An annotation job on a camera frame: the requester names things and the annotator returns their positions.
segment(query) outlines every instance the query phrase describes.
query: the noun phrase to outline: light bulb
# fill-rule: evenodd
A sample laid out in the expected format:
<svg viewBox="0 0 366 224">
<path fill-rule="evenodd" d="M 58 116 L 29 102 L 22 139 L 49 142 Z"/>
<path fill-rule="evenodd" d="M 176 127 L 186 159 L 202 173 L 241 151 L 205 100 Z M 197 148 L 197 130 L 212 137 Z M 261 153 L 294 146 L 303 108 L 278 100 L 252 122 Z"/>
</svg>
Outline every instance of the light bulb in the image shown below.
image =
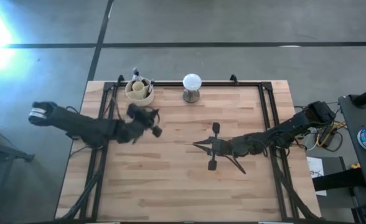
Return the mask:
<svg viewBox="0 0 366 224">
<path fill-rule="evenodd" d="M 196 91 L 201 87 L 202 80 L 196 74 L 188 74 L 183 79 L 184 88 L 190 91 Z"/>
</svg>

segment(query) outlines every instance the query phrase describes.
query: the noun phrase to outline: gray floor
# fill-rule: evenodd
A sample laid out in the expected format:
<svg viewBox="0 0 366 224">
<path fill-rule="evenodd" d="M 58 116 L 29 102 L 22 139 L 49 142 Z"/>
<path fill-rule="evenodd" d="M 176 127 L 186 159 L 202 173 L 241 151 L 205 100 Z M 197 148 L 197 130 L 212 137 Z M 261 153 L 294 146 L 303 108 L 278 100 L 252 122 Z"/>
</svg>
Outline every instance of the gray floor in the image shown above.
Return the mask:
<svg viewBox="0 0 366 224">
<path fill-rule="evenodd" d="M 1 0 L 0 18 L 13 44 L 96 43 L 107 0 Z M 105 42 L 366 41 L 366 0 L 115 0 Z M 55 128 L 30 125 L 33 101 L 79 108 L 95 49 L 9 49 L 0 67 L 0 132 L 35 154 L 14 164 L 0 197 L 0 223 L 54 217 L 71 140 Z M 366 47 L 103 49 L 95 80 L 131 76 L 179 80 L 288 80 L 295 105 L 337 101 L 366 90 Z M 349 136 L 342 148 L 311 156 L 356 162 Z M 350 219 L 347 210 L 323 216 Z"/>
</svg>

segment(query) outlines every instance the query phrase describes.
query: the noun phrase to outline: black metal frame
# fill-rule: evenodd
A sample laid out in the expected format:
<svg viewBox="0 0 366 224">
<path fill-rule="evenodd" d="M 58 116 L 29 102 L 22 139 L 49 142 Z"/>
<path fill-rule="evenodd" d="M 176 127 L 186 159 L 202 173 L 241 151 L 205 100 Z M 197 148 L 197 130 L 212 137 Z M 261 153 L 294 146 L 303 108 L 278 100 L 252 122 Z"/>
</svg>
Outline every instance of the black metal frame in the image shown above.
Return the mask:
<svg viewBox="0 0 366 224">
<path fill-rule="evenodd" d="M 127 82 L 123 82 L 124 78 L 120 76 L 117 82 L 106 82 L 104 84 L 103 88 L 103 95 L 101 97 L 101 104 L 100 109 L 98 113 L 98 117 L 102 118 L 105 114 L 105 108 L 106 108 L 106 101 L 108 98 L 109 91 L 112 90 L 112 97 L 116 99 L 117 90 L 120 86 L 126 86 Z M 183 86 L 182 82 L 156 82 L 154 86 Z M 259 91 L 260 96 L 260 103 L 261 103 L 261 109 L 263 113 L 263 121 L 265 124 L 265 128 L 270 128 L 270 121 L 268 116 L 268 109 L 266 106 L 266 99 L 265 99 L 265 91 L 267 91 L 270 99 L 270 106 L 271 106 L 271 113 L 273 115 L 273 121 L 274 125 L 279 124 L 278 119 L 278 113 L 277 113 L 277 107 L 275 102 L 275 97 L 273 94 L 273 87 L 271 85 L 271 82 L 238 82 L 235 75 L 232 75 L 230 77 L 230 81 L 224 81 L 224 82 L 207 82 L 204 81 L 202 83 L 202 86 L 252 86 L 257 87 Z M 108 118 L 112 119 L 114 114 L 114 108 L 115 104 L 114 101 L 110 100 L 108 108 Z M 98 154 L 98 151 L 101 151 L 101 158 L 100 163 L 98 166 L 98 169 L 95 170 L 95 163 L 96 163 L 96 156 Z M 107 157 L 107 151 L 108 146 L 105 146 L 101 149 L 93 149 L 91 152 L 89 167 L 88 167 L 88 173 L 87 173 L 87 179 L 85 184 L 85 190 L 79 197 L 76 204 L 72 207 L 70 212 L 67 213 L 66 216 L 64 216 L 61 219 L 56 219 L 53 222 L 49 223 L 87 223 L 87 222 L 95 222 L 97 220 L 98 215 L 98 207 L 100 204 L 100 195 L 101 195 L 101 186 L 103 183 L 103 174 L 105 169 L 105 163 L 106 163 L 106 157 Z M 292 217 L 288 217 L 287 210 L 284 203 L 284 196 L 283 196 L 283 188 L 281 186 L 281 182 L 277 177 L 277 174 L 275 172 L 275 169 L 279 170 L 278 160 L 277 160 L 277 152 L 276 149 L 271 146 L 270 147 L 270 158 L 271 158 L 271 165 L 273 167 L 273 175 L 274 175 L 274 181 L 276 184 L 276 193 L 277 193 L 277 199 L 279 203 L 279 209 L 280 209 L 280 215 L 281 215 L 281 221 L 282 222 L 292 222 L 292 223 L 344 223 L 344 222 L 329 222 L 324 220 L 306 220 L 299 218 L 298 208 L 294 203 L 293 198 L 289 196 L 289 203 L 291 206 L 292 211 Z M 288 160 L 285 151 L 280 151 L 280 158 L 281 158 L 281 164 L 284 171 L 284 176 L 288 183 L 292 185 L 291 180 L 291 174 L 289 171 L 288 166 Z M 88 206 L 88 198 L 89 194 L 92 191 L 92 189 L 96 186 L 95 190 L 95 196 L 93 199 L 93 209 L 91 211 L 91 216 L 87 217 L 87 206 Z M 78 211 L 80 210 L 79 219 L 75 219 Z"/>
</svg>

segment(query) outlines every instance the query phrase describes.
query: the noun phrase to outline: wooden tabletop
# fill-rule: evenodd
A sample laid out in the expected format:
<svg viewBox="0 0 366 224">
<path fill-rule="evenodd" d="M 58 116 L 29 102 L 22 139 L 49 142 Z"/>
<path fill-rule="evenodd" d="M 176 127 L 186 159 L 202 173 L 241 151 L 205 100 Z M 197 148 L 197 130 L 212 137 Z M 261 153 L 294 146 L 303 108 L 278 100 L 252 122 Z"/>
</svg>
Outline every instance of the wooden tabletop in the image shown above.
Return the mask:
<svg viewBox="0 0 366 224">
<path fill-rule="evenodd" d="M 288 83 L 272 84 L 283 122 L 295 113 Z M 103 85 L 88 82 L 81 114 L 97 118 Z M 258 89 L 202 87 L 200 100 L 194 104 L 182 99 L 183 87 L 155 87 L 154 91 L 156 97 L 150 106 L 160 108 L 162 136 L 155 138 L 148 131 L 134 145 L 110 142 L 98 220 L 281 220 L 269 157 L 239 157 L 246 175 L 224 157 L 217 158 L 216 171 L 208 171 L 210 157 L 192 145 L 212 134 L 213 122 L 220 123 L 219 137 L 224 139 L 264 131 Z M 129 101 L 123 88 L 118 90 L 117 101 L 125 114 Z M 267 105 L 273 124 L 269 102 Z M 84 143 L 74 142 L 72 152 L 82 146 Z M 82 193 L 89 158 L 89 149 L 70 158 L 56 217 L 64 215 Z M 304 150 L 292 147 L 288 162 L 294 189 L 311 211 L 320 215 Z M 290 213 L 286 194 L 285 198 Z"/>
</svg>

